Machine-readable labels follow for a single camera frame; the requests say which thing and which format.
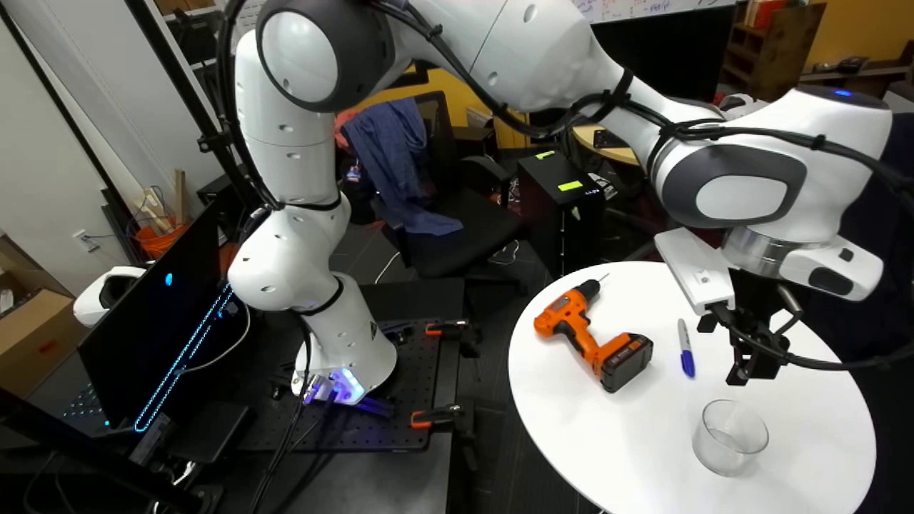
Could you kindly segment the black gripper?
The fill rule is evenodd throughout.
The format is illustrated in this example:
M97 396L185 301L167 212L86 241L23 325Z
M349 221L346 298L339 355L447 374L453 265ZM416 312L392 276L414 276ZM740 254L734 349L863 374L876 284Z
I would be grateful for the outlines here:
M730 368L729 385L744 385L750 372L759 381L774 381L787 362L786 332L799 321L803 308L790 292L766 276L734 275L734 304L710 304L697 328L710 334L716 325L729 332Z

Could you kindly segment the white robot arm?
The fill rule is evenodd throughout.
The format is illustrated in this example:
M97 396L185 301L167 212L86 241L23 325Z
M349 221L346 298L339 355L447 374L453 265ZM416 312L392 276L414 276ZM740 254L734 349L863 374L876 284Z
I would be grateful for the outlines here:
M670 99L596 42L570 0L265 0L235 45L242 144L273 207L227 265L257 312L293 312L317 336L305 385L356 404L396 358L354 279L329 265L349 224L333 182L333 118L432 62L473 89L516 131L554 109L596 124L639 161L676 221L659 254L703 312L703 276L736 271L859 304L881 261L839 235L880 172L891 111L821 85L794 85L747 111Z

